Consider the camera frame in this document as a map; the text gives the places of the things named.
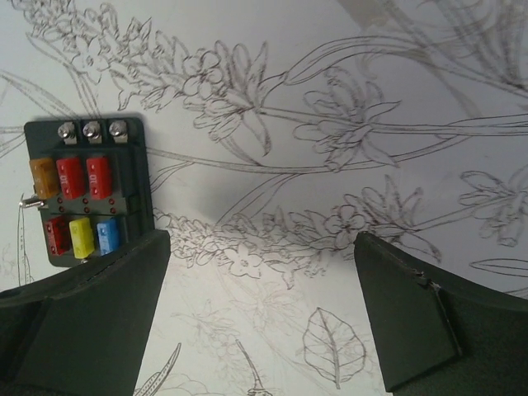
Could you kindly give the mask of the yellow blade fuse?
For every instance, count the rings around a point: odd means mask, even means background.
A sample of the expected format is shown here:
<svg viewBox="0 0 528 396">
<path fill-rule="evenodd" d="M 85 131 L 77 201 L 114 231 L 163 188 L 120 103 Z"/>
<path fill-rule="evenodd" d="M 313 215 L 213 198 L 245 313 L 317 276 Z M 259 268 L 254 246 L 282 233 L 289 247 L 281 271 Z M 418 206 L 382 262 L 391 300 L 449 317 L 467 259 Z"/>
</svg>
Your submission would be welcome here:
<svg viewBox="0 0 528 396">
<path fill-rule="evenodd" d="M 88 217 L 75 219 L 68 226 L 74 257 L 85 259 L 94 253 L 95 243 L 90 219 Z"/>
</svg>

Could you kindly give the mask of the red blade fuse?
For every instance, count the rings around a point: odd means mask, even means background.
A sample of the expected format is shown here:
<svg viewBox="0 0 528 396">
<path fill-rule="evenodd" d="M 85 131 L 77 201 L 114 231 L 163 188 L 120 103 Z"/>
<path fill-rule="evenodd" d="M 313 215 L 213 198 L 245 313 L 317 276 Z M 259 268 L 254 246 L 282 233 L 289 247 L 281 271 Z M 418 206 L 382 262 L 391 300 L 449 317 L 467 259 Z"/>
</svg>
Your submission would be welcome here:
<svg viewBox="0 0 528 396">
<path fill-rule="evenodd" d="M 83 196 L 86 192 L 86 183 L 81 159 L 61 158 L 55 163 L 64 198 L 74 200 Z"/>
<path fill-rule="evenodd" d="M 88 185 L 93 200 L 104 200 L 112 194 L 110 160 L 105 157 L 88 158 L 86 161 Z"/>
<path fill-rule="evenodd" d="M 60 257 L 72 251 L 69 221 L 68 216 L 60 215 L 44 222 L 47 247 L 52 257 Z"/>
</svg>

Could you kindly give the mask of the black fuse box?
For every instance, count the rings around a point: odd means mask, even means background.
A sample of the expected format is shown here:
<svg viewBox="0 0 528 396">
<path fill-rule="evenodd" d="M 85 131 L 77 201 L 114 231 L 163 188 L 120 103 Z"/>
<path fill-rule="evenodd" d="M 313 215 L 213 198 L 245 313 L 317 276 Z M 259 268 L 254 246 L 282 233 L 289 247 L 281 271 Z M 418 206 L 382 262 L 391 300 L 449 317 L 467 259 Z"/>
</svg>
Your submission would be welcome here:
<svg viewBox="0 0 528 396">
<path fill-rule="evenodd" d="M 149 183 L 149 165 L 145 143 L 144 124 L 139 117 L 113 117 L 78 120 L 33 120 L 25 123 L 24 136 L 29 159 L 78 157 L 81 159 L 86 192 L 74 200 L 60 193 L 48 200 L 34 200 L 40 214 L 41 228 L 49 262 L 55 267 L 73 267 L 91 258 L 100 257 L 96 224 L 114 218 L 117 220 L 120 247 L 153 230 L 153 204 Z M 112 194 L 104 200 L 90 196 L 87 165 L 88 158 L 105 156 L 110 160 Z M 72 220 L 88 217 L 92 226 L 95 252 L 85 259 L 70 253 L 52 257 L 47 247 L 44 222 L 56 216 Z"/>
</svg>

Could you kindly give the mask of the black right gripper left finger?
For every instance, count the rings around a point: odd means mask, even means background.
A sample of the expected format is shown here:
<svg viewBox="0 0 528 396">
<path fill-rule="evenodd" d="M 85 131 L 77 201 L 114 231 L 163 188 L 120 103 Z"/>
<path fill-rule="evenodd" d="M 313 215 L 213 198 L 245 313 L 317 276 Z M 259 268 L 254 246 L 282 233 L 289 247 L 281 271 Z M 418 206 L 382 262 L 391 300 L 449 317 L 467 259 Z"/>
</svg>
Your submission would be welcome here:
<svg viewBox="0 0 528 396">
<path fill-rule="evenodd" d="M 170 256 L 154 230 L 1 293 L 3 395 L 131 395 Z"/>
</svg>

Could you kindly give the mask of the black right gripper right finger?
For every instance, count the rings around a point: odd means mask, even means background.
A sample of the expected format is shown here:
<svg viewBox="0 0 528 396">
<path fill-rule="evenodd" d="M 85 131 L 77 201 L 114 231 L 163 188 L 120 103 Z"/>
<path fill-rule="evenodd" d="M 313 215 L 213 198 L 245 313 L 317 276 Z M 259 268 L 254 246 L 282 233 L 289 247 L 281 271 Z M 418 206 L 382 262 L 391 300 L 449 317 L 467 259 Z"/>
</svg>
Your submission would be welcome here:
<svg viewBox="0 0 528 396">
<path fill-rule="evenodd" d="M 527 302 L 423 262 L 370 233 L 354 259 L 393 395 L 525 395 Z"/>
</svg>

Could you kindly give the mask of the blue blade fuse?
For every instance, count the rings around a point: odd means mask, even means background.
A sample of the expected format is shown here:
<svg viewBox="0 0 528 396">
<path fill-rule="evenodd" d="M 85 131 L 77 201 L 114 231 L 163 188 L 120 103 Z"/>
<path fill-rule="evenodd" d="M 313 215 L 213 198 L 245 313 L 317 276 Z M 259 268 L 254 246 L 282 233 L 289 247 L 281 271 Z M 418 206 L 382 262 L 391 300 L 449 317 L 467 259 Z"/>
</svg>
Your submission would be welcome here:
<svg viewBox="0 0 528 396">
<path fill-rule="evenodd" d="M 120 246 L 120 234 L 117 220 L 110 218 L 96 224 L 99 250 L 102 256 L 114 252 Z"/>
</svg>

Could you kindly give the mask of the orange blade fuse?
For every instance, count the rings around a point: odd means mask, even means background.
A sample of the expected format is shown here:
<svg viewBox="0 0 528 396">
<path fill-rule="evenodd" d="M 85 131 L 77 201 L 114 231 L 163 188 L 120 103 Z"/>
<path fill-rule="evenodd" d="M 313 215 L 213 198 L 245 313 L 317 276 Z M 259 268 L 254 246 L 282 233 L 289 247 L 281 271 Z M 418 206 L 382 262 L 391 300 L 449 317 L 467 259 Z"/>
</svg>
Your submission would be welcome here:
<svg viewBox="0 0 528 396">
<path fill-rule="evenodd" d="M 48 200 L 60 193 L 60 183 L 55 162 L 52 158 L 35 158 L 29 161 L 35 193 L 42 200 Z"/>
</svg>

